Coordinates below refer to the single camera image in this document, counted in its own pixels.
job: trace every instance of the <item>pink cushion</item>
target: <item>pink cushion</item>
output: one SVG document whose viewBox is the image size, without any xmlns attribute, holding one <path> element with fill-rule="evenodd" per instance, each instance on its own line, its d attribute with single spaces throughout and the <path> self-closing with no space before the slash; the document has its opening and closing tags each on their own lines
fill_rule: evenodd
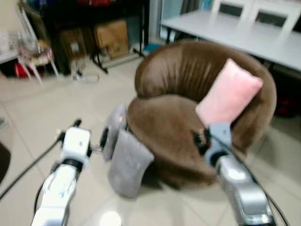
<svg viewBox="0 0 301 226">
<path fill-rule="evenodd" d="M 232 123 L 262 87 L 261 78 L 251 75 L 227 59 L 196 113 L 206 127 L 213 122 Z"/>
</svg>

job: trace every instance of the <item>tile floor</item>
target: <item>tile floor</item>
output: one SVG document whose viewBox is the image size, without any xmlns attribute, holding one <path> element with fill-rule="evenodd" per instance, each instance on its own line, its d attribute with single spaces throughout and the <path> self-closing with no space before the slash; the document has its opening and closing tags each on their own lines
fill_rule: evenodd
<svg viewBox="0 0 301 226">
<path fill-rule="evenodd" d="M 12 152 L 0 192 L 53 142 L 56 129 L 65 129 L 76 118 L 82 118 L 82 126 L 92 130 L 92 143 L 98 143 L 110 111 L 135 96 L 134 75 L 139 62 L 113 67 L 109 75 L 89 65 L 87 73 L 97 71 L 101 76 L 97 84 L 49 78 L 40 86 L 35 81 L 0 78 L 0 116 L 9 121 L 0 141 Z M 292 226 L 301 225 L 300 125 L 300 117 L 275 117 L 247 159 Z M 30 225 L 37 189 L 59 154 L 58 148 L 53 150 L 0 202 L 1 225 Z M 218 185 L 176 191 L 159 182 L 155 187 L 142 186 L 139 197 L 129 200 L 112 191 L 107 180 L 109 165 L 100 155 L 92 155 L 90 167 L 79 178 L 68 226 L 97 226 L 109 210 L 117 211 L 125 226 L 236 225 L 227 197 Z"/>
</svg>

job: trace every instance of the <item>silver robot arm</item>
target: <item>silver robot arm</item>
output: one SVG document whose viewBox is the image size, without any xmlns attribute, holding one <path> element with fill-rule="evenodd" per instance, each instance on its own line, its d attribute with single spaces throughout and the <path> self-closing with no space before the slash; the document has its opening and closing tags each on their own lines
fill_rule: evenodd
<svg viewBox="0 0 301 226">
<path fill-rule="evenodd" d="M 45 180 L 42 200 L 32 226 L 65 226 L 69 205 L 83 167 L 87 166 L 90 150 L 90 131 L 78 127 L 67 129 L 59 166 Z"/>
<path fill-rule="evenodd" d="M 238 225 L 276 226 L 266 194 L 230 151 L 230 125 L 212 124 L 201 135 L 200 141 L 205 137 L 210 141 L 205 142 L 205 147 L 197 144 L 196 140 L 195 143 L 206 163 L 216 169 L 219 183 L 228 196 Z"/>
</svg>

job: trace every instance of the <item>chair leg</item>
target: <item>chair leg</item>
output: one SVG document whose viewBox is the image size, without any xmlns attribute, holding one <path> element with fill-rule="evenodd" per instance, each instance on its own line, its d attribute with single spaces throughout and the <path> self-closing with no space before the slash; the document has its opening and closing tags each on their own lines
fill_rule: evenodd
<svg viewBox="0 0 301 226">
<path fill-rule="evenodd" d="M 29 73 L 29 71 L 28 71 L 26 65 L 25 65 L 22 61 L 19 61 L 19 64 L 23 67 L 23 70 L 26 72 L 27 77 L 28 77 L 29 79 L 32 79 L 32 75 Z"/>
<path fill-rule="evenodd" d="M 34 64 L 29 64 L 29 67 L 32 69 L 34 75 L 36 76 L 37 80 L 39 81 L 40 84 L 42 84 L 42 79 L 40 77 L 40 74 Z"/>
<path fill-rule="evenodd" d="M 55 63 L 53 62 L 53 60 L 51 60 L 50 63 L 51 63 L 51 66 L 53 68 L 53 71 L 55 72 L 56 77 L 58 78 L 59 74 L 58 74 L 58 71 L 56 69 Z"/>
</svg>

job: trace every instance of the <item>brown armchair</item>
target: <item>brown armchair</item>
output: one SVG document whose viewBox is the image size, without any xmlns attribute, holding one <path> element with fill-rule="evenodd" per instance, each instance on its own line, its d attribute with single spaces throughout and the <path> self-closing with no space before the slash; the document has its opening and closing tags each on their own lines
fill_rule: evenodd
<svg viewBox="0 0 301 226">
<path fill-rule="evenodd" d="M 128 108 L 132 133 L 155 155 L 155 167 L 167 183 L 209 185 L 215 172 L 193 144 L 191 130 L 203 128 L 195 113 L 227 58 L 264 85 L 232 123 L 232 141 L 246 157 L 248 148 L 267 129 L 276 106 L 270 73 L 255 59 L 209 42 L 186 41 L 160 48 L 145 58 L 135 76 L 137 97 Z"/>
</svg>

